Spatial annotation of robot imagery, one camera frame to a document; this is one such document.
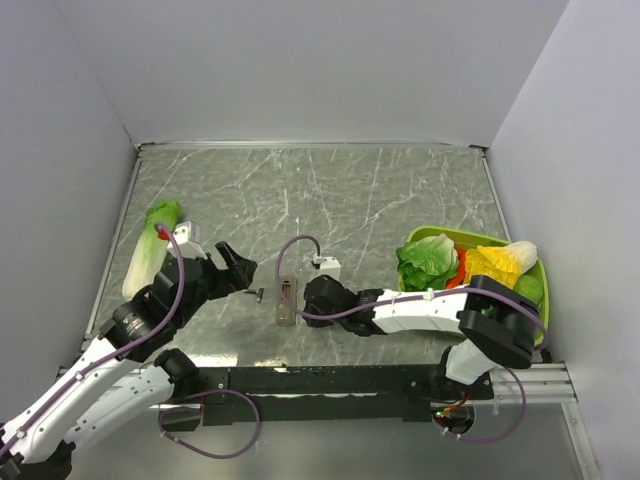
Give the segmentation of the beige remote control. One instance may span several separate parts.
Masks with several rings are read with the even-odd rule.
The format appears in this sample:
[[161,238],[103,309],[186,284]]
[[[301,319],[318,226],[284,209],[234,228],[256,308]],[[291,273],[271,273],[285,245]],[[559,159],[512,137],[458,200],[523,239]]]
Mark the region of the beige remote control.
[[280,297],[276,306],[275,323],[279,327],[294,327],[296,325],[296,311],[298,281],[295,276],[282,276],[279,280]]

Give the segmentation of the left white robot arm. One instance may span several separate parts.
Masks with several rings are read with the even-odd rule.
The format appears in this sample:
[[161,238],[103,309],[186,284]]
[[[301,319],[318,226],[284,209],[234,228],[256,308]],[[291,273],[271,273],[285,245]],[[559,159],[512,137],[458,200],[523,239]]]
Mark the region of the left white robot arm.
[[167,349],[200,307],[247,289],[257,264],[227,243],[210,254],[167,257],[153,282],[118,307],[76,363],[22,414],[1,427],[4,479],[64,479],[74,454],[149,406],[192,398],[199,370]]

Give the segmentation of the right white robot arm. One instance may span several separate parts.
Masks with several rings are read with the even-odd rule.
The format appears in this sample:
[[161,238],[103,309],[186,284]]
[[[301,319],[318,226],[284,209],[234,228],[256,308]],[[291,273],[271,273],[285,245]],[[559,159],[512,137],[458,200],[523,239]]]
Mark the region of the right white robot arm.
[[404,331],[462,335],[436,375],[438,390],[453,399],[496,367],[529,368],[537,336],[547,333],[536,303],[483,275],[461,287],[413,293],[353,293],[321,275],[305,286],[304,301],[302,317],[313,327],[332,322],[362,337]]

